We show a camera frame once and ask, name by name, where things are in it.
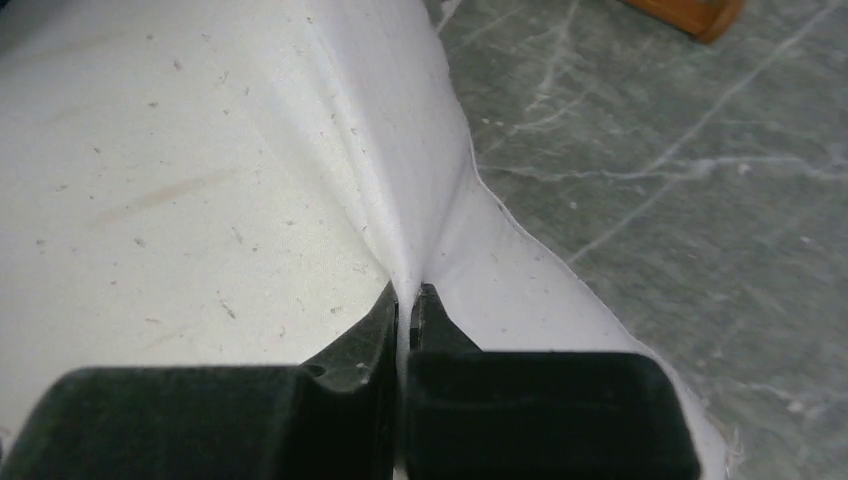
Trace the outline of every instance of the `clamp jaw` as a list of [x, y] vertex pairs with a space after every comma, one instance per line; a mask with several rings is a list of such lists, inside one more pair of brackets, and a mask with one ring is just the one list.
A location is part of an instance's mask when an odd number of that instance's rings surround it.
[[299, 366], [95, 368], [60, 379], [0, 480], [697, 480], [671, 382], [628, 353], [483, 352], [432, 285], [407, 383], [391, 285]]

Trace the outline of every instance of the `orange object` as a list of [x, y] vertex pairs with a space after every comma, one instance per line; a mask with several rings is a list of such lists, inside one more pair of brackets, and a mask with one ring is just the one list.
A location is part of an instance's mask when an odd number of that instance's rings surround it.
[[736, 20], [745, 0], [624, 0], [701, 43], [712, 43]]

